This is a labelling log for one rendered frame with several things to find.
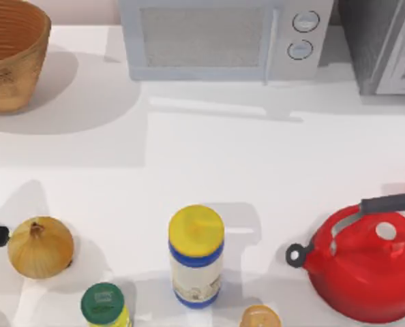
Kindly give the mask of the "yellow-lidded white jar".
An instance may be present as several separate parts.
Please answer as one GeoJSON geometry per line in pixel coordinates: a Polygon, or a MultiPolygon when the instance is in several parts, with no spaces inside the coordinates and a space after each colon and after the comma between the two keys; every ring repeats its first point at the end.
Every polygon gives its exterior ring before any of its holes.
{"type": "Polygon", "coordinates": [[[192,309],[211,305],[222,284],[224,222],[212,208],[193,204],[177,211],[168,225],[172,289],[192,309]]]}

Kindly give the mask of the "pale microwave oven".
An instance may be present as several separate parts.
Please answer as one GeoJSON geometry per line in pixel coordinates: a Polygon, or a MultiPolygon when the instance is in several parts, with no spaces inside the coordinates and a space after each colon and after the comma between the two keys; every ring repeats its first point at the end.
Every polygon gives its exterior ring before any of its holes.
{"type": "Polygon", "coordinates": [[[278,25],[269,82],[307,80],[318,68],[334,0],[118,0],[133,80],[261,81],[273,10],[278,25]],[[315,11],[320,23],[300,33],[293,18],[315,11]],[[312,43],[295,61],[288,46],[312,43]]]}

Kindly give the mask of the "microwave knob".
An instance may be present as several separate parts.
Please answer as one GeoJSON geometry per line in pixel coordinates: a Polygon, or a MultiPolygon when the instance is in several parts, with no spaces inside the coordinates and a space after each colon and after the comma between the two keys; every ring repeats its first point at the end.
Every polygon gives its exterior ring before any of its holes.
{"type": "Polygon", "coordinates": [[[315,30],[320,23],[320,16],[315,11],[300,12],[292,20],[293,28],[300,33],[315,30]]]}
{"type": "Polygon", "coordinates": [[[288,56],[295,61],[301,61],[311,56],[314,47],[307,40],[299,40],[291,43],[287,48],[288,56]]]}

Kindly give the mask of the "orange-lidded jar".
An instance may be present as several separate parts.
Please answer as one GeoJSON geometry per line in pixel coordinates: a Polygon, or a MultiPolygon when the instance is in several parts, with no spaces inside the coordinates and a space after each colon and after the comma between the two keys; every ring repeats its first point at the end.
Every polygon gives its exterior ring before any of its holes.
{"type": "Polygon", "coordinates": [[[252,305],[243,312],[239,327],[282,327],[282,323],[270,307],[252,305]]]}

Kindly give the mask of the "green-lidded yellow bottle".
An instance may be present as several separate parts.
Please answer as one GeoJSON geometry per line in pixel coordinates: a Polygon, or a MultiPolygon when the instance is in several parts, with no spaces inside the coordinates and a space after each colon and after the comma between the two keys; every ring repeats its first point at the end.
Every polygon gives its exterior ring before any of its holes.
{"type": "Polygon", "coordinates": [[[132,327],[124,295],[114,283],[89,287],[82,295],[80,310],[88,327],[132,327]]]}

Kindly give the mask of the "yellow onion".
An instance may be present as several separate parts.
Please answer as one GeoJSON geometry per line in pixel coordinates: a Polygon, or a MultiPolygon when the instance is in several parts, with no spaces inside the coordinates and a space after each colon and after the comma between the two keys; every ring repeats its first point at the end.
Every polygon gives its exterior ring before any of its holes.
{"type": "Polygon", "coordinates": [[[30,279],[47,279],[63,272],[74,256],[74,238],[60,220],[32,217],[10,236],[7,254],[14,269],[30,279]]]}

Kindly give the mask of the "red kettle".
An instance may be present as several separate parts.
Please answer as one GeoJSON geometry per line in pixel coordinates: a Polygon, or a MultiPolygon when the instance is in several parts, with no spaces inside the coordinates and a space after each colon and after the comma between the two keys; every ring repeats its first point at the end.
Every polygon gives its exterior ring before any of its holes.
{"type": "Polygon", "coordinates": [[[405,317],[405,193],[362,199],[332,214],[286,263],[307,271],[318,295],[360,322],[405,317]]]}

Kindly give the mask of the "grey cabinet with dark inside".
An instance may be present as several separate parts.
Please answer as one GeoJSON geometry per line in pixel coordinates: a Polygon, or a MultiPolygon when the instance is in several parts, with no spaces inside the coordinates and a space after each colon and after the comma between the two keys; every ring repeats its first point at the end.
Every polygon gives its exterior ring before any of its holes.
{"type": "Polygon", "coordinates": [[[405,95],[405,0],[339,0],[362,95],[405,95]]]}

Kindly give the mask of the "brown woven basket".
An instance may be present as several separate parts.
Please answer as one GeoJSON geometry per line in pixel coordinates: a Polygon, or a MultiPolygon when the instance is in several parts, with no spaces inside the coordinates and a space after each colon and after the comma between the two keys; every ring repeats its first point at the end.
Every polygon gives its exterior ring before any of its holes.
{"type": "Polygon", "coordinates": [[[32,98],[46,57],[51,19],[25,0],[0,0],[0,114],[32,98]]]}

